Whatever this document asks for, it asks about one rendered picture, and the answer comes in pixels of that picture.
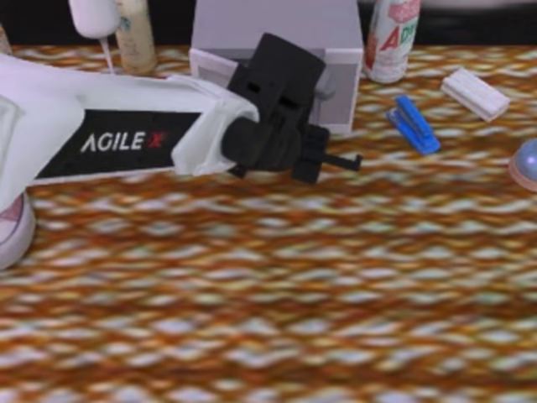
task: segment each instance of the gray box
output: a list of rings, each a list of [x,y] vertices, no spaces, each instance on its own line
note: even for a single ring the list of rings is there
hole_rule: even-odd
[[[264,33],[278,35],[322,58],[336,95],[317,100],[310,121],[348,135],[362,72],[363,39],[356,0],[197,0],[190,69],[227,86]]]

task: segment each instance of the dark background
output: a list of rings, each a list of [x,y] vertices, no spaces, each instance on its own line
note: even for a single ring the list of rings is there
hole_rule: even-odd
[[[149,0],[156,44],[190,43],[195,3]],[[479,9],[424,6],[416,43],[537,44],[537,2],[509,5],[513,3]],[[371,3],[361,4],[364,30],[372,8]],[[4,0],[0,18],[11,44],[93,44],[75,31],[68,0]]]

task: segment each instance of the table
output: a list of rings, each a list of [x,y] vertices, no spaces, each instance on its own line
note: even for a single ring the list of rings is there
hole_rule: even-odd
[[[106,71],[97,47],[15,48]],[[159,49],[156,76],[187,71]],[[363,81],[357,136],[317,186],[172,174],[30,190],[39,227],[0,274],[0,401],[537,401],[537,196],[508,158],[537,134],[534,47],[419,47]],[[439,92],[464,65],[512,97],[486,124]],[[421,157],[383,113],[407,93]]]

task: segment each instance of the blue clip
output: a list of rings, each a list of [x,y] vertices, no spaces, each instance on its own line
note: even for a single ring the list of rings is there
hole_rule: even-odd
[[[386,113],[388,120],[422,155],[433,154],[441,147],[433,129],[406,95],[396,99],[397,108]]]

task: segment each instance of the white bulb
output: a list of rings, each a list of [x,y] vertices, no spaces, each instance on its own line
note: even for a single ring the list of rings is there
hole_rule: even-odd
[[[114,34],[121,18],[116,0],[69,0],[76,31],[88,39],[102,39]]]

